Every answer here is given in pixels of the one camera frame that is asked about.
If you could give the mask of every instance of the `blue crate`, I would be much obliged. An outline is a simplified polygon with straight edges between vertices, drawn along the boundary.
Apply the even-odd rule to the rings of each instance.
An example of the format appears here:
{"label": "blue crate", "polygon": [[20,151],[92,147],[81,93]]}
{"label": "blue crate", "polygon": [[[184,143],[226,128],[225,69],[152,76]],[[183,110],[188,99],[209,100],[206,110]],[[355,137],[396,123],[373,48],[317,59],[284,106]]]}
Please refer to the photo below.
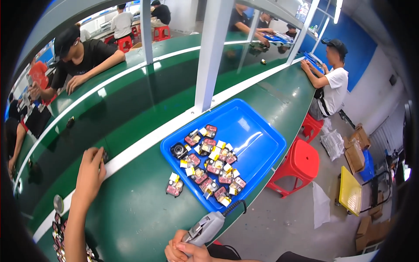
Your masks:
{"label": "blue crate", "polygon": [[[233,146],[238,159],[232,167],[240,172],[240,177],[247,183],[240,194],[232,196],[231,203],[245,199],[252,192],[278,161],[287,143],[278,131],[241,99],[233,99],[211,110],[163,139],[160,150],[185,185],[208,211],[223,212],[226,207],[218,203],[213,196],[205,199],[199,186],[186,176],[184,168],[179,166],[180,161],[170,152],[171,146],[177,142],[185,145],[184,138],[191,131],[201,129],[207,124],[218,128],[214,140],[221,140]],[[201,160],[199,167],[205,169],[204,161],[207,157],[199,156],[194,149],[189,153],[195,153]],[[208,176],[228,190],[228,185],[218,183],[218,176],[211,173],[208,173]]]}
{"label": "blue crate", "polygon": [[374,177],[374,162],[372,160],[372,156],[368,150],[364,152],[365,158],[365,168],[363,171],[360,172],[362,179],[366,182]]}

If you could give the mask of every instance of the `worker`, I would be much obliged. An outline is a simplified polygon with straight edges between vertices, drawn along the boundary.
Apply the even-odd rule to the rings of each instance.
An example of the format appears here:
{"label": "worker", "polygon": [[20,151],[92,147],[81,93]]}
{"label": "worker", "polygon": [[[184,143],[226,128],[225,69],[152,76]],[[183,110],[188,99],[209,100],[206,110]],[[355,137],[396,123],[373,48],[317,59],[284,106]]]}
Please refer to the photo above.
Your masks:
{"label": "worker", "polygon": [[289,37],[292,37],[295,39],[297,35],[297,29],[292,24],[287,24],[288,31],[285,32],[285,34]]}
{"label": "worker", "polygon": [[258,32],[266,32],[268,34],[273,34],[274,30],[269,28],[269,23],[273,20],[278,21],[278,18],[275,18],[274,16],[268,15],[267,13],[262,13],[259,17],[258,22]]}
{"label": "worker", "polygon": [[167,26],[170,23],[170,10],[167,5],[162,5],[160,1],[155,0],[151,3],[154,10],[151,12],[151,40],[154,40],[154,28]]}
{"label": "worker", "polygon": [[[228,24],[228,30],[231,32],[243,32],[246,34],[250,33],[249,28],[249,19],[244,11],[247,10],[247,6],[236,4],[233,10],[231,11],[230,22]],[[263,43],[265,46],[270,47],[268,39],[263,37],[263,33],[258,31],[255,33],[255,37]]]}
{"label": "worker", "polygon": [[7,119],[5,123],[5,139],[10,178],[13,178],[16,160],[21,152],[23,140],[26,136],[26,130],[19,121],[14,118]]}
{"label": "worker", "polygon": [[76,87],[93,76],[125,61],[124,52],[100,40],[80,42],[80,30],[76,25],[70,26],[55,38],[54,51],[57,69],[51,88],[43,90],[34,81],[29,89],[32,97],[41,95],[42,99],[50,100],[57,94],[57,90],[64,86],[67,74],[73,77],[66,87],[70,95]]}
{"label": "worker", "polygon": [[22,103],[22,99],[17,100],[13,96],[13,93],[10,93],[10,95],[9,95],[9,103],[10,103],[10,106],[9,106],[9,118],[14,118],[18,122],[20,122],[22,115],[24,115],[22,111],[18,112],[18,106]]}
{"label": "worker", "polygon": [[124,12],[126,4],[116,6],[118,14],[112,18],[111,30],[114,31],[114,36],[109,39],[108,44],[115,43],[118,39],[124,37],[131,37],[131,41],[134,40],[134,34],[132,33],[132,22],[134,17],[130,12]]}
{"label": "worker", "polygon": [[332,39],[326,42],[326,58],[332,69],[329,71],[323,64],[324,74],[314,68],[310,61],[301,61],[301,68],[316,88],[316,93],[308,109],[308,113],[316,120],[333,115],[339,111],[342,105],[348,89],[348,71],[343,68],[347,53],[348,50],[342,41]]}
{"label": "worker", "polygon": [[[77,23],[76,25],[80,29],[81,24]],[[91,37],[92,36],[90,35],[89,31],[87,31],[86,29],[80,29],[80,41],[81,42],[86,42],[86,40],[89,40]]]}

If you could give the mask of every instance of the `white plastic bag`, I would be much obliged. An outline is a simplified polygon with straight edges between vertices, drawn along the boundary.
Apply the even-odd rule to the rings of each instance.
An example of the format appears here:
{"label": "white plastic bag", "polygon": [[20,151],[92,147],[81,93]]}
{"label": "white plastic bag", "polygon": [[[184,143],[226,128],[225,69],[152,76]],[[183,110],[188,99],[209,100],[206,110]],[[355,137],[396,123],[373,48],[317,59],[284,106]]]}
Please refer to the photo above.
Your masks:
{"label": "white plastic bag", "polygon": [[320,136],[320,141],[332,161],[344,153],[343,139],[336,129]]}

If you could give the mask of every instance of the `finger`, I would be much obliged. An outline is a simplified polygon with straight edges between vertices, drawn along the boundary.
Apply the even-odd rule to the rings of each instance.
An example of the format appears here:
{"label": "finger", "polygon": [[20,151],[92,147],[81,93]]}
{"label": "finger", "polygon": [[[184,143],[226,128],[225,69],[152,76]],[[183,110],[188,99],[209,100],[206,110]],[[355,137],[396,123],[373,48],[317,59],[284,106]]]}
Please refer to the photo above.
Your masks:
{"label": "finger", "polygon": [[193,244],[181,242],[181,243],[176,244],[176,247],[180,251],[191,254],[194,257],[198,257],[198,258],[206,257],[208,253],[208,250],[205,248],[205,245],[203,245],[202,247],[199,247]]}
{"label": "finger", "polygon": [[105,163],[101,161],[101,171],[99,172],[99,181],[102,183],[106,177]]}
{"label": "finger", "polygon": [[86,161],[88,163],[92,162],[93,155],[98,151],[98,148],[89,148],[84,151],[82,162]]}
{"label": "finger", "polygon": [[183,236],[187,233],[188,231],[182,230],[182,229],[179,229],[178,231],[176,231],[175,236],[173,237],[173,240],[172,240],[173,249],[176,249],[176,244],[180,243],[182,241]]}
{"label": "finger", "polygon": [[95,154],[95,157],[92,160],[92,163],[96,164],[96,165],[100,165],[101,161],[102,161],[102,157],[103,157],[103,147],[101,147],[97,153]]}

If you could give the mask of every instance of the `white metal pole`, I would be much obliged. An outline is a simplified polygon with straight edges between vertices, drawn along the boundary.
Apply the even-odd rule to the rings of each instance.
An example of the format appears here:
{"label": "white metal pole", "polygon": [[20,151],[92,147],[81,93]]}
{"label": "white metal pole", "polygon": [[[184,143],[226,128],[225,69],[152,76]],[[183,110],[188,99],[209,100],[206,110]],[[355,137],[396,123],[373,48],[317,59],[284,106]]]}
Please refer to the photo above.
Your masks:
{"label": "white metal pole", "polygon": [[145,62],[151,64],[153,62],[153,50],[151,47],[151,11],[148,1],[140,2],[140,27],[141,42],[144,49]]}
{"label": "white metal pole", "polygon": [[195,107],[199,112],[211,107],[233,3],[234,0],[207,2],[195,91]]}
{"label": "white metal pole", "polygon": [[310,27],[311,21],[314,17],[314,13],[316,12],[316,8],[318,6],[319,1],[320,0],[313,0],[311,2],[311,6],[310,6],[310,9],[308,10],[307,17],[305,18],[303,28],[301,29],[300,34],[297,37],[297,41],[295,41],[294,47],[292,48],[290,56],[287,59],[287,65],[291,65],[292,61],[297,55],[298,50],[300,50],[301,44],[304,41],[308,28]]}
{"label": "white metal pole", "polygon": [[323,28],[321,29],[320,34],[318,35],[318,38],[317,38],[316,44],[315,44],[315,45],[314,45],[314,47],[313,47],[313,50],[311,50],[311,52],[312,52],[313,54],[314,54],[314,51],[316,50],[316,48],[317,48],[317,46],[318,46],[318,44],[319,44],[319,42],[320,42],[321,38],[323,37],[323,33],[324,33],[324,31],[326,30],[326,27],[327,27],[327,24],[329,23],[329,20],[330,20],[330,17],[328,16],[328,17],[326,18],[326,22],[324,22],[324,26],[323,26]]}
{"label": "white metal pole", "polygon": [[259,22],[259,16],[261,12],[255,9],[255,14],[253,15],[252,25],[250,26],[249,35],[247,36],[247,42],[252,42],[255,37],[257,24]]}

